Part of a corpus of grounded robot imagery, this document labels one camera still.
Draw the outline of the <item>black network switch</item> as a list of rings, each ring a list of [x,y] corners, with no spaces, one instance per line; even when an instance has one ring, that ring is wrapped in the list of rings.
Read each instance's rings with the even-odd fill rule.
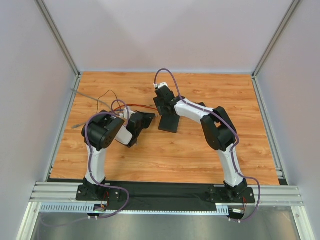
[[[162,115],[158,129],[169,133],[177,133],[180,122],[180,116],[176,114]]]

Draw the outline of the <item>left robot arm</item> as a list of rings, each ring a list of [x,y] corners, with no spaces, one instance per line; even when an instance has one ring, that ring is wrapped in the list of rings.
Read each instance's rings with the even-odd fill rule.
[[[121,115],[125,121],[111,112],[102,110],[92,116],[82,128],[82,136],[87,146],[88,164],[83,183],[78,187],[76,200],[99,201],[110,191],[102,187],[106,183],[105,161],[107,149],[116,140],[131,148],[138,137],[148,129],[156,117],[154,113],[125,110]]]

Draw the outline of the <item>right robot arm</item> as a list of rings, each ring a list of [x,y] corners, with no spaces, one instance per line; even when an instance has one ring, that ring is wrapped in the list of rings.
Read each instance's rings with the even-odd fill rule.
[[[236,154],[237,131],[223,107],[209,108],[196,104],[184,97],[175,96],[163,82],[155,84],[156,97],[153,99],[161,115],[158,129],[176,133],[180,117],[201,124],[208,145],[217,151],[224,172],[226,194],[234,199],[247,187],[240,171]]]

